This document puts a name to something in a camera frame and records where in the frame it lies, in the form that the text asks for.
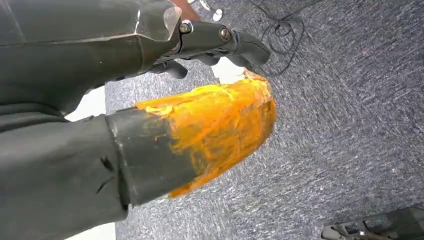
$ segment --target metal bolt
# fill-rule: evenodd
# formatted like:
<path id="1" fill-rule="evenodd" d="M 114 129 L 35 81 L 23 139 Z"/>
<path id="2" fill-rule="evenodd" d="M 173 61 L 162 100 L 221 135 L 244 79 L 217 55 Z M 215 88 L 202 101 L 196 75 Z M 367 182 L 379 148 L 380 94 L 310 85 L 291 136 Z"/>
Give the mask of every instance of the metal bolt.
<path id="1" fill-rule="evenodd" d="M 228 42 L 230 40 L 230 31 L 227 28 L 223 27 L 219 30 L 219 36 L 224 42 Z"/>
<path id="2" fill-rule="evenodd" d="M 182 34 L 187 34 L 189 32 L 191 32 L 190 29 L 190 25 L 188 25 L 187 23 L 183 23 L 179 26 L 179 32 Z"/>

